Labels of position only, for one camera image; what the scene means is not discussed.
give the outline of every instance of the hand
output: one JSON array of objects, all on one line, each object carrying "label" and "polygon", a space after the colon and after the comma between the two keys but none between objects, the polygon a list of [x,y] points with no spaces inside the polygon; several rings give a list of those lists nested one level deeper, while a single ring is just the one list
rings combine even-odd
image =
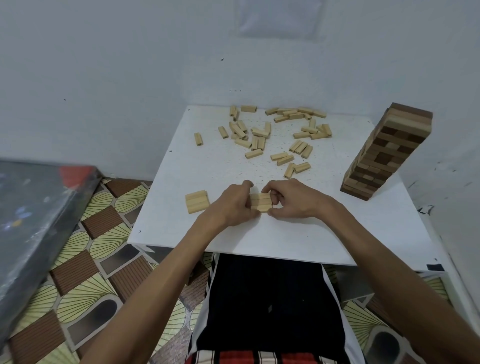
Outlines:
[{"label": "hand", "polygon": [[271,208],[268,214],[275,218],[310,218],[325,220],[336,215],[342,206],[334,198],[314,190],[295,178],[286,181],[270,181],[262,193],[270,192],[273,205],[278,202],[282,208]]},{"label": "hand", "polygon": [[253,183],[249,180],[242,184],[231,184],[200,216],[204,215],[204,218],[220,224],[222,229],[259,217],[260,211],[250,209],[251,187]]}]

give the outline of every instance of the white table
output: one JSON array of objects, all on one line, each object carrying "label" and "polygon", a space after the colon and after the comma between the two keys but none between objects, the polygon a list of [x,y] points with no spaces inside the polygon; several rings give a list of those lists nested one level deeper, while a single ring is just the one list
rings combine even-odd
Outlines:
[{"label": "white table", "polygon": [[[263,129],[272,122],[272,134],[262,156],[245,158],[248,149],[222,139],[217,127],[228,132],[228,107],[188,106],[158,169],[148,197],[138,216],[128,242],[175,247],[200,212],[189,215],[185,195],[207,190],[215,201],[232,183],[251,180],[251,193],[259,192],[272,179],[282,180],[287,164],[278,167],[270,155],[288,151],[295,141],[294,132],[308,122],[305,119],[275,123],[277,115],[266,116],[264,110],[240,113],[248,129]],[[328,115],[317,119],[327,122],[332,138],[310,140],[313,151],[308,162],[312,168],[294,177],[331,195],[373,235],[403,259],[412,269],[428,270],[438,264],[437,251],[418,216],[398,173],[365,202],[340,192],[342,178],[373,128],[362,116]],[[196,146],[193,133],[200,132],[203,146]],[[302,163],[299,155],[294,162]],[[275,220],[267,214],[218,235],[207,251],[240,255],[267,256],[327,264],[355,265],[337,237],[320,221]]]}]

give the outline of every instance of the white wall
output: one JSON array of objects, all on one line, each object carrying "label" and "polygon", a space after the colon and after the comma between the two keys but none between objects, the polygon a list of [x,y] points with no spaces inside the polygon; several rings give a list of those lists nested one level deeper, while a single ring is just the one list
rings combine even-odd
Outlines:
[{"label": "white wall", "polygon": [[0,157],[151,179],[188,103],[374,120],[405,103],[435,124],[401,174],[479,277],[479,13],[477,0],[331,0],[309,43],[235,37],[233,0],[4,0]]}]

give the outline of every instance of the left hand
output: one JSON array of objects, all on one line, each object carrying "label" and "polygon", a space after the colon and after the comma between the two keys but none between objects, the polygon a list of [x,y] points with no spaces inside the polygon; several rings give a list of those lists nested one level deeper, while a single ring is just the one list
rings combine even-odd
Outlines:
[{"label": "left hand", "polygon": [[260,211],[250,209],[251,187],[253,183],[249,180],[244,180],[242,184],[231,184],[201,216],[220,224],[223,229],[259,217]]}]

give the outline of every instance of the jenga tower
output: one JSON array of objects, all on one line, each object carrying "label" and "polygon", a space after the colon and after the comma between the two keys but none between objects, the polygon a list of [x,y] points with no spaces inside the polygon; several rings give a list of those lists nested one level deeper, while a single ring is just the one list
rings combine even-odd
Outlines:
[{"label": "jenga tower", "polygon": [[343,178],[340,191],[368,201],[432,132],[429,111],[392,103]]}]

